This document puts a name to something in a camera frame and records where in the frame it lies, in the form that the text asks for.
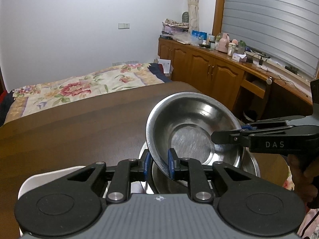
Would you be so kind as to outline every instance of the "tissue box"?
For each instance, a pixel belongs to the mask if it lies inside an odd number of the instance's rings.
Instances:
[[[246,62],[246,60],[247,60],[246,54],[244,54],[244,55],[234,54],[234,55],[232,55],[232,58],[234,60],[236,60],[237,62]]]

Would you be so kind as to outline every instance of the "beige curtain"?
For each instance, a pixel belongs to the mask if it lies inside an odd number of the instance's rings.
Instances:
[[[198,2],[199,0],[187,0],[188,1],[188,14],[189,14],[189,32],[192,30],[199,30],[199,18],[198,18]]]

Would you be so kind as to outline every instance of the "floral bed sheet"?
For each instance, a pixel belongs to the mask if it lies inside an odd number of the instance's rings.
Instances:
[[[5,123],[85,98],[163,83],[148,67],[149,64],[120,65],[88,75],[15,89],[15,101],[10,107]]]

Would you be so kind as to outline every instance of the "window blind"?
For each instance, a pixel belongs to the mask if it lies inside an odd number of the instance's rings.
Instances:
[[[225,0],[222,31],[315,75],[319,0]]]

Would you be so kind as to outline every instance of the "silver screw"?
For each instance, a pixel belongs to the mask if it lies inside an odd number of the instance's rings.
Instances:
[[[123,199],[124,195],[120,192],[111,192],[107,197],[111,200],[117,201]]]
[[[206,191],[201,191],[196,193],[195,197],[200,200],[207,200],[207,199],[210,199],[212,195]]]

